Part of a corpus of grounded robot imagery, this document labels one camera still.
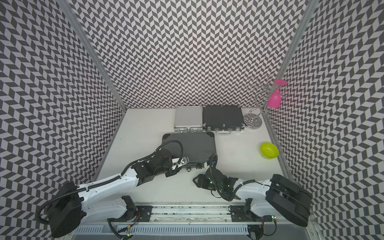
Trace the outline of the large black poker case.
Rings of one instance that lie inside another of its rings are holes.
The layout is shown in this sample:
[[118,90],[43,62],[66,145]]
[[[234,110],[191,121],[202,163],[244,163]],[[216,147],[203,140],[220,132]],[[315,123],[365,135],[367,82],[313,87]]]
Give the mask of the large black poker case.
[[216,154],[215,135],[212,132],[172,133],[164,134],[162,144],[169,141],[179,141],[183,145],[183,157],[188,157],[189,163],[182,168],[204,168],[212,154]]

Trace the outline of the small silver poker case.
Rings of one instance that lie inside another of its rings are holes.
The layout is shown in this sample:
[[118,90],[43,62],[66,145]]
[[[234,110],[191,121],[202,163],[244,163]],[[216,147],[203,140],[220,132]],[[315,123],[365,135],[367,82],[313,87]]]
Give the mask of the small silver poker case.
[[174,121],[175,133],[202,132],[203,107],[177,107]]

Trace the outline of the black textured poker case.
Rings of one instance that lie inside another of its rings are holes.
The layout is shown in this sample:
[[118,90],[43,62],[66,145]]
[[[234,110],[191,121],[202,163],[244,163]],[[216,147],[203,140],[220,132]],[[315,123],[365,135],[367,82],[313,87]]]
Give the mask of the black textured poker case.
[[217,135],[230,135],[245,128],[241,107],[217,105],[203,107],[203,130]]

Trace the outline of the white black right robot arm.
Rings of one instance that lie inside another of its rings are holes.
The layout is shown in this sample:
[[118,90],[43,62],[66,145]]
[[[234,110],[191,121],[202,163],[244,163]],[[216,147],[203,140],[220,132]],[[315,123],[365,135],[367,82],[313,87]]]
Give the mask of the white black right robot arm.
[[245,200],[246,213],[257,217],[282,216],[300,227],[307,227],[311,215],[312,194],[279,174],[270,180],[242,180],[226,177],[216,168],[193,179],[201,189],[216,191],[228,202]]

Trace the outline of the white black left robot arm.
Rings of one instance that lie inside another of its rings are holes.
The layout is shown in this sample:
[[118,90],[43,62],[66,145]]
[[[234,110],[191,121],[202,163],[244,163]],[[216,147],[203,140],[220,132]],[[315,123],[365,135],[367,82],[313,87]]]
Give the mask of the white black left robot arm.
[[100,181],[79,186],[68,182],[54,198],[37,209],[35,220],[49,225],[53,238],[63,237],[86,223],[136,221],[139,210],[132,197],[121,196],[115,200],[109,197],[150,182],[158,175],[174,176],[188,163],[188,157],[173,158],[169,151],[160,149],[128,164],[121,173]]

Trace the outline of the lime green plastic bowl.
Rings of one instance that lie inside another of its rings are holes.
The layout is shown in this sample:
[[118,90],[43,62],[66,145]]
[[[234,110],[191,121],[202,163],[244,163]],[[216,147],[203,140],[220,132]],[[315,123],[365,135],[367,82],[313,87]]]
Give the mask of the lime green plastic bowl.
[[260,145],[260,152],[266,159],[275,159],[279,156],[279,149],[269,142],[264,142]]

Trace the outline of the chrome glass holder stand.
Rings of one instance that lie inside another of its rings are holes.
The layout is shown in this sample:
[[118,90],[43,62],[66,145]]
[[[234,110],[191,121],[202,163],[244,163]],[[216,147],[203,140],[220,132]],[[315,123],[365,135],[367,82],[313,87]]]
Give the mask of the chrome glass holder stand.
[[244,114],[243,119],[246,128],[250,130],[257,130],[263,124],[262,114],[265,113],[267,108],[269,108],[267,106],[267,101],[270,94],[272,91],[276,90],[277,86],[274,84],[274,81],[267,81],[266,83],[261,83],[259,81],[257,85],[253,85],[251,88],[253,90],[258,90],[259,92],[256,93],[254,98],[255,107],[251,108],[248,113]]

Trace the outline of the pink plastic wine glass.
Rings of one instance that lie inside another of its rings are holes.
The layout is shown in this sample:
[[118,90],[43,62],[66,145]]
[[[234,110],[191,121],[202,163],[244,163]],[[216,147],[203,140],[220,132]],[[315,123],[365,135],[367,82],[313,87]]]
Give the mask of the pink plastic wine glass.
[[285,97],[285,95],[281,93],[280,88],[286,86],[288,82],[284,80],[274,80],[274,84],[277,88],[271,92],[267,101],[267,106],[269,108],[278,109],[282,103],[282,99]]

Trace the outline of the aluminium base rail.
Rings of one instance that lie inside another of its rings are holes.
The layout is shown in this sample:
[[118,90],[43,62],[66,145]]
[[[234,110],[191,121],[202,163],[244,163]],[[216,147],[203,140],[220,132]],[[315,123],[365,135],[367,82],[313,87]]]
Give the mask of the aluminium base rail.
[[276,216],[272,221],[240,218],[242,204],[143,204],[138,221],[85,224],[65,240],[322,240],[317,222],[296,226]]

